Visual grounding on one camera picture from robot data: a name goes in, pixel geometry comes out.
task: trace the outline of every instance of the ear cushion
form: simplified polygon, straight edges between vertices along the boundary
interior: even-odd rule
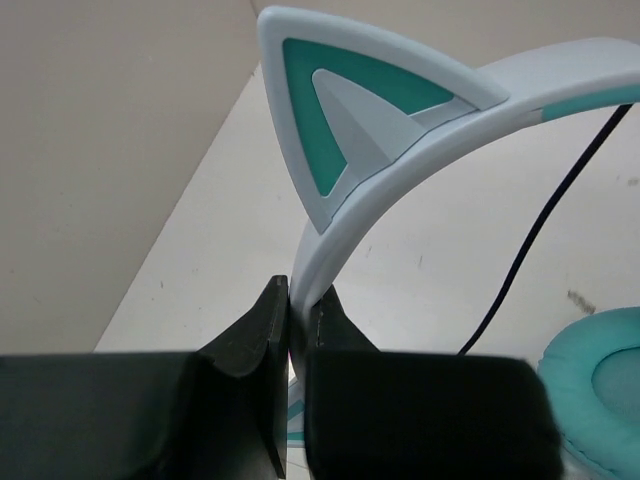
[[[640,308],[592,315],[549,344],[538,374],[576,460],[610,479],[640,478]]]

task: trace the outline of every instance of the cat ear headphones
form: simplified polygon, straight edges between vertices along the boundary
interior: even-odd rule
[[[400,198],[520,129],[640,101],[640,45],[626,40],[556,44],[474,70],[399,35],[316,12],[270,7],[258,30],[273,123],[309,216],[290,291],[292,321],[303,333],[291,339],[301,381],[311,308]],[[626,110],[610,120],[550,199],[520,263],[527,242]],[[502,297],[518,266],[516,260]],[[462,353],[486,328],[500,295]]]

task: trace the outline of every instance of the beige wall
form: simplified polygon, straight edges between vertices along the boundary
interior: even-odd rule
[[[258,61],[248,0],[0,4],[0,352],[89,351]]]

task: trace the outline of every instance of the teal accent stripe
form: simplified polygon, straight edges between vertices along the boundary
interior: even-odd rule
[[[291,405],[287,410],[287,421],[291,420],[293,417],[295,417],[299,413],[302,413],[303,411],[304,411],[304,403],[298,400],[293,405]]]
[[[640,85],[612,88],[547,105],[542,109],[542,121],[548,122],[574,113],[638,102],[640,102]]]
[[[359,53],[289,38],[282,45],[291,105],[304,154],[320,195],[327,196],[347,162],[322,113],[311,76],[324,68],[370,90],[406,114],[448,102],[448,90]]]
[[[304,432],[287,433],[287,440],[294,442],[304,442]]]

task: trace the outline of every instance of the headphone cable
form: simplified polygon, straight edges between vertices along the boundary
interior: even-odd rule
[[[582,153],[582,155],[580,155],[580,158],[578,158],[578,161],[576,161],[575,165],[571,168],[571,170],[569,170],[569,173],[567,173],[567,175],[564,177],[560,185],[558,185],[558,188],[556,189],[556,191],[553,192],[553,195],[551,195],[549,200],[547,200],[547,203],[545,204],[544,208],[538,215],[538,218],[536,218],[536,221],[531,227],[531,230],[529,230],[529,233],[527,234],[527,237],[525,238],[524,243],[520,247],[520,250],[518,251],[518,254],[516,255],[515,260],[511,264],[511,267],[509,268],[509,272],[507,273],[507,276],[502,284],[502,287],[500,288],[498,295],[493,301],[493,304],[491,304],[489,311],[487,312],[485,317],[482,319],[482,322],[480,322],[480,325],[478,325],[478,328],[476,328],[476,331],[473,332],[473,335],[471,335],[469,340],[467,340],[467,343],[465,343],[464,346],[460,349],[460,351],[458,352],[458,355],[465,355],[476,344],[476,342],[480,339],[484,331],[487,329],[487,327],[491,323],[491,320],[493,320],[493,317],[495,317],[496,313],[498,312],[498,309],[500,308],[500,306],[502,305],[502,302],[507,296],[507,293],[509,292],[511,285],[513,284],[513,280],[515,279],[518,273],[518,270],[520,270],[520,267],[522,266],[522,263],[524,262],[524,259],[527,256],[527,253],[529,253],[529,249],[531,248],[531,245],[533,244],[534,240],[538,236],[538,233],[540,233],[542,226],[551,215],[551,212],[556,207],[556,205],[558,204],[560,199],[563,197],[563,195],[567,192],[569,187],[573,184],[573,182],[578,177],[578,175],[580,175],[580,172],[582,172],[584,167],[587,166],[587,164],[596,154],[598,149],[602,146],[602,144],[609,137],[609,135],[611,135],[611,132],[615,130],[615,128],[618,126],[620,121],[624,118],[624,116],[627,114],[627,112],[630,109],[631,109],[631,105],[621,105],[616,109],[615,112],[613,112],[613,115],[611,115],[609,120],[607,120],[607,123],[604,124],[602,129],[591,141],[591,143],[586,148],[586,150]]]

